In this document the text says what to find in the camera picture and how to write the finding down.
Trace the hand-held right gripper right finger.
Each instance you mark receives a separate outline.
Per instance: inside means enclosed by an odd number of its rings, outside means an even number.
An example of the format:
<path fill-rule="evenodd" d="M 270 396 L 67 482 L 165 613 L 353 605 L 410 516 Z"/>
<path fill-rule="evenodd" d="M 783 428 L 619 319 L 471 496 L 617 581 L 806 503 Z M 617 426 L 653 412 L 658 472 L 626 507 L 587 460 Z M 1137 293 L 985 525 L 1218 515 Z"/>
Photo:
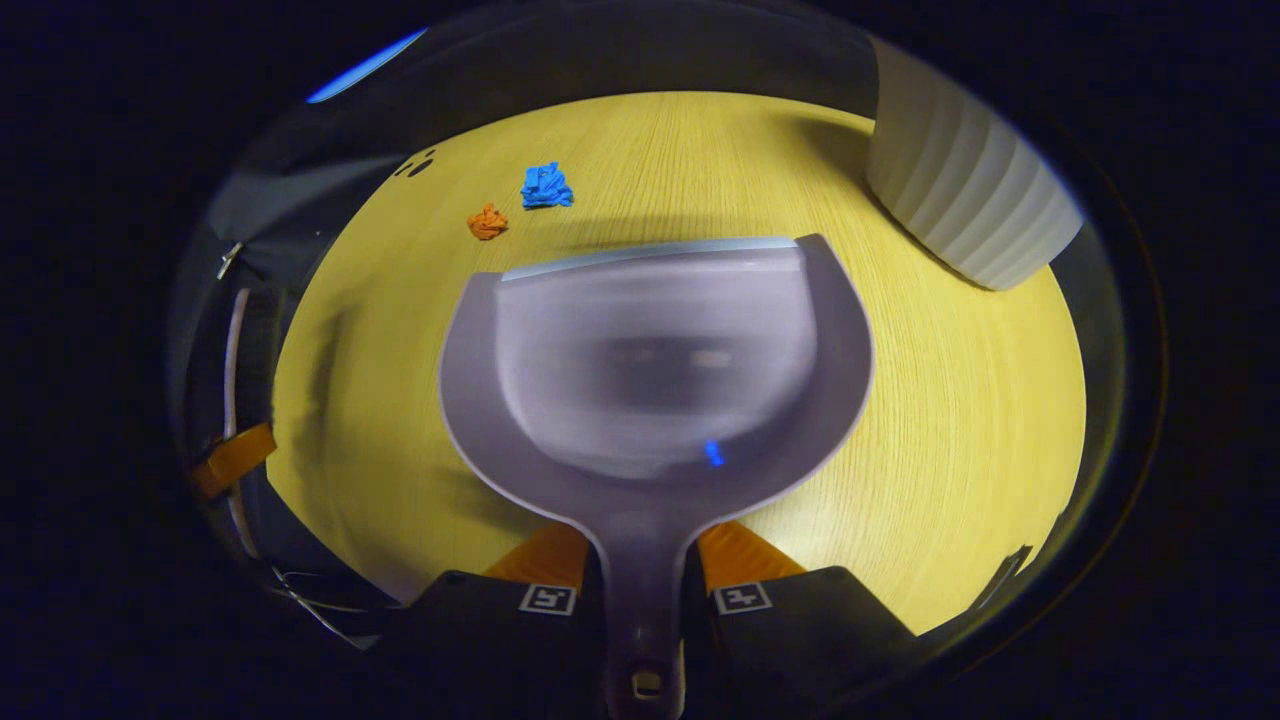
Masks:
<path fill-rule="evenodd" d="M 685 715 L 814 719 L 876 684 L 918 637 L 846 568 L 808 570 L 736 521 L 685 569 Z"/>

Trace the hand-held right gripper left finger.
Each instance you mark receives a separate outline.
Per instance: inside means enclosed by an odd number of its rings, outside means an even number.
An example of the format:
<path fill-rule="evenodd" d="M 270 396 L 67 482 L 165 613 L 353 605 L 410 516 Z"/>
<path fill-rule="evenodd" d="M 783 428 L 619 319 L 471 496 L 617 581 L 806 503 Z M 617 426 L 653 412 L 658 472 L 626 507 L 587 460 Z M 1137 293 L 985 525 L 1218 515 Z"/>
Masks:
<path fill-rule="evenodd" d="M 443 573 L 385 632 L 385 667 L 429 719 L 604 719 L 595 551 L 536 530 L 486 571 Z"/>

